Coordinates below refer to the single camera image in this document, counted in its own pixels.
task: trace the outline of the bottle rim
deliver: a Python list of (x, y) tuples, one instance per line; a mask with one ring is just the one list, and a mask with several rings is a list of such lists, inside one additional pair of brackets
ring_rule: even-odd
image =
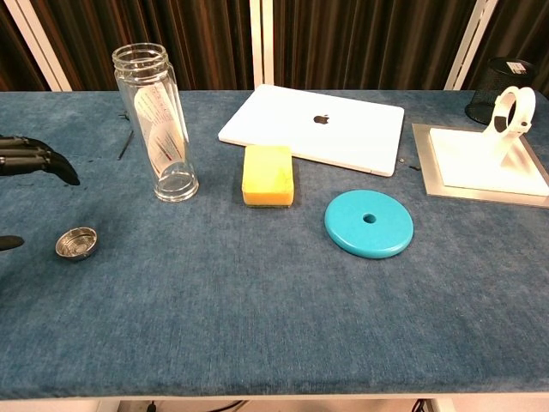
[(166, 48), (155, 43), (132, 43), (123, 45), (112, 53), (112, 62), (116, 70), (139, 72), (160, 67), (167, 62)]

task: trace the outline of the sponge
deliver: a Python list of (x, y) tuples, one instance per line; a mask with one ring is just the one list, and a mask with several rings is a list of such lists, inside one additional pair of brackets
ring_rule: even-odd
[(290, 206), (293, 202), (290, 148), (247, 146), (244, 152), (242, 195), (248, 206)]

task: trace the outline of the black mesh cup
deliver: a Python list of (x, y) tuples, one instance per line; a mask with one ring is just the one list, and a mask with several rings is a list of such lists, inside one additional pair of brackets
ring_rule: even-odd
[(488, 60), (488, 70), (480, 79), (473, 98), (465, 106), (465, 114), (475, 122), (489, 124), (496, 98), (509, 86), (531, 86), (536, 74), (535, 66), (524, 60), (491, 58)]

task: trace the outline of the small metal cup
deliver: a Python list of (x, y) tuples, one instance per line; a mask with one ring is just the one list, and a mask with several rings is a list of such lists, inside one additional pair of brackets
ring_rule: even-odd
[(91, 227), (70, 229), (55, 244), (55, 252), (68, 260), (82, 260), (94, 253), (97, 233)]

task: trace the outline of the paper label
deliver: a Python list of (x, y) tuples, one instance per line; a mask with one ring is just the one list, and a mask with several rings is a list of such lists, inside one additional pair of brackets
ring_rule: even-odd
[(526, 69), (521, 63), (507, 62), (507, 65), (516, 75), (526, 75)]
[(134, 98), (137, 118), (147, 146), (148, 158), (158, 177), (185, 157), (184, 134), (164, 85), (140, 88)]

